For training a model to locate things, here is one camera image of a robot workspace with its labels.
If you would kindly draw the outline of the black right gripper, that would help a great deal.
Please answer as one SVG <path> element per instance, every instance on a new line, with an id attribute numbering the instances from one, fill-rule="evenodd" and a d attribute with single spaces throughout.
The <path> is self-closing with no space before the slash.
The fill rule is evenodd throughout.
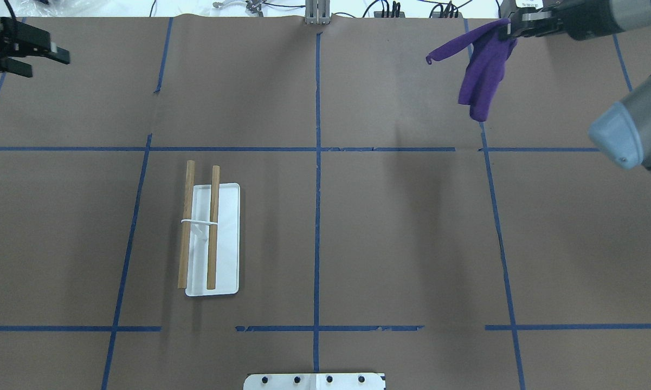
<path id="1" fill-rule="evenodd" d="M 523 7 L 513 12 L 512 18 L 501 19 L 501 30 L 513 30 L 513 38 L 570 36 L 566 32 L 565 18 L 575 5 L 553 4 L 543 8 Z"/>

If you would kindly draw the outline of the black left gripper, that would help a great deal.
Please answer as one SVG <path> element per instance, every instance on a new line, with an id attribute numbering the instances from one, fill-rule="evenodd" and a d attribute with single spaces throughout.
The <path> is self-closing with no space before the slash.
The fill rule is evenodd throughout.
<path id="1" fill-rule="evenodd" d="M 32 65 L 11 57 L 45 57 L 62 64 L 70 64 L 70 52 L 58 47 L 47 30 L 32 25 L 18 24 L 10 17 L 0 19 L 0 73 L 33 77 Z"/>

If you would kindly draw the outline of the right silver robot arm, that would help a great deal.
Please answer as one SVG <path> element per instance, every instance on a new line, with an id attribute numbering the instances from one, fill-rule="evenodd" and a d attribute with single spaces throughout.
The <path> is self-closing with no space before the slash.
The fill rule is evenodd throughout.
<path id="1" fill-rule="evenodd" d="M 519 6 L 508 13 L 499 37 L 567 34 L 584 41 L 651 26 L 651 1 L 561 1 Z M 588 129 L 590 140 L 624 170 L 642 166 L 651 175 L 651 74 L 615 102 Z"/>

